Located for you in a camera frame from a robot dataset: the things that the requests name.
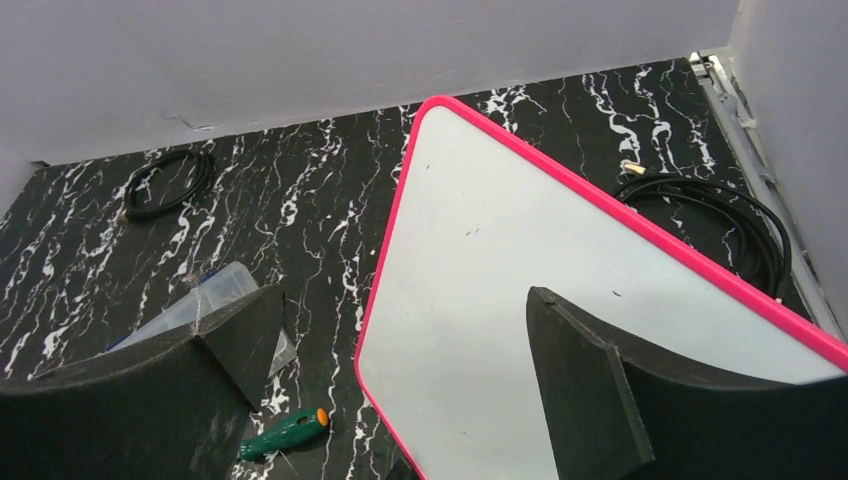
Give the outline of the aluminium rail right edge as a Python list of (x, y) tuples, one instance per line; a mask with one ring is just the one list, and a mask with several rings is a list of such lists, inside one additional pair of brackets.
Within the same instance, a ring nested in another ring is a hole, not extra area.
[(695, 51), (689, 64), (702, 86), (723, 135), (753, 196), (769, 207), (783, 222), (792, 243), (792, 273), (795, 284), (814, 323), (842, 342), (846, 329), (840, 326), (812, 267), (808, 250), (786, 202), (778, 190), (777, 176), (769, 164), (757, 122), (739, 88), (726, 48)]

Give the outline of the clear plastic screw box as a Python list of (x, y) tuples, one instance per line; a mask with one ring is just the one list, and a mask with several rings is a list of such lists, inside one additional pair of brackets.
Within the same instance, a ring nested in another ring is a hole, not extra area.
[(103, 355), (159, 335), (168, 330), (197, 322), (202, 317), (240, 300), (259, 289), (247, 267), (232, 262), (222, 269), (209, 271), (202, 277), (190, 277), (189, 292), (172, 303), (152, 320), (110, 344)]

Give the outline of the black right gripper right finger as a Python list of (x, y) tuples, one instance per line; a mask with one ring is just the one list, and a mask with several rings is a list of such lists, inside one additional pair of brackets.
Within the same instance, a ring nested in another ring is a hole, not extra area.
[(562, 479), (843, 479), (847, 380), (789, 384), (674, 353), (545, 287), (529, 345)]

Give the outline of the green handled screwdriver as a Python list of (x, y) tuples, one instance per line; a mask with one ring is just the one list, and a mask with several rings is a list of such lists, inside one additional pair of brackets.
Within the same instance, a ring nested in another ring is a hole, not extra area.
[(330, 425), (330, 417), (323, 408), (312, 408), (293, 413), (261, 434), (242, 441), (238, 459), (247, 462), (263, 460), (267, 454), (283, 452), (298, 447), (321, 435)]

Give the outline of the pink framed whiteboard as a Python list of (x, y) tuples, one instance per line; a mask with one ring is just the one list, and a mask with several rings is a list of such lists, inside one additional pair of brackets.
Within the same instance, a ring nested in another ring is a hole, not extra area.
[(355, 354), (424, 479), (562, 479), (526, 325), (545, 287), (690, 359), (789, 384), (847, 348), (455, 98), (418, 110)]

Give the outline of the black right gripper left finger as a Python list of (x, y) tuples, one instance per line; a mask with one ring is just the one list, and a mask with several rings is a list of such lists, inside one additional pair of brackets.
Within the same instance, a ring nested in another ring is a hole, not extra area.
[(1, 384), (5, 479), (225, 479), (264, 397), (285, 294), (266, 286), (117, 351)]

